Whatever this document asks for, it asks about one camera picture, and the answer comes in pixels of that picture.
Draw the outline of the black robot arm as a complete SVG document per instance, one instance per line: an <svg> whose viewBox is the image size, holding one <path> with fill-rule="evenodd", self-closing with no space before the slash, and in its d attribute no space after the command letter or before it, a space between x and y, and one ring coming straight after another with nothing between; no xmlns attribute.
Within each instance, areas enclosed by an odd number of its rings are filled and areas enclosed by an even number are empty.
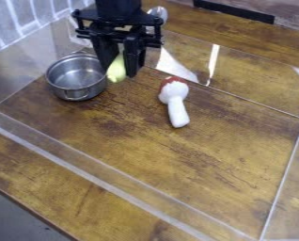
<svg viewBox="0 0 299 241"><path fill-rule="evenodd" d="M90 41L104 70L109 69L122 45L122 63L128 77L144 65L148 47L161 47L162 18L141 10L141 0L94 0L93 9L76 9L76 36Z"/></svg>

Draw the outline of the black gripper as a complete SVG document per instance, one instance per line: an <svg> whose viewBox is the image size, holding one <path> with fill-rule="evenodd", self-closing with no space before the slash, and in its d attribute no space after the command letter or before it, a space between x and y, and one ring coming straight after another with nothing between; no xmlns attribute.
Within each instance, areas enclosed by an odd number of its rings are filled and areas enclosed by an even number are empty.
<svg viewBox="0 0 299 241"><path fill-rule="evenodd" d="M134 77L144 64L145 47L160 48L162 45L162 18L141 9L126 19L105 20L94 9L76 9L72 17L77 23L76 36L90 40L102 69L108 70L118 54L117 43L122 43L126 76Z"/></svg>

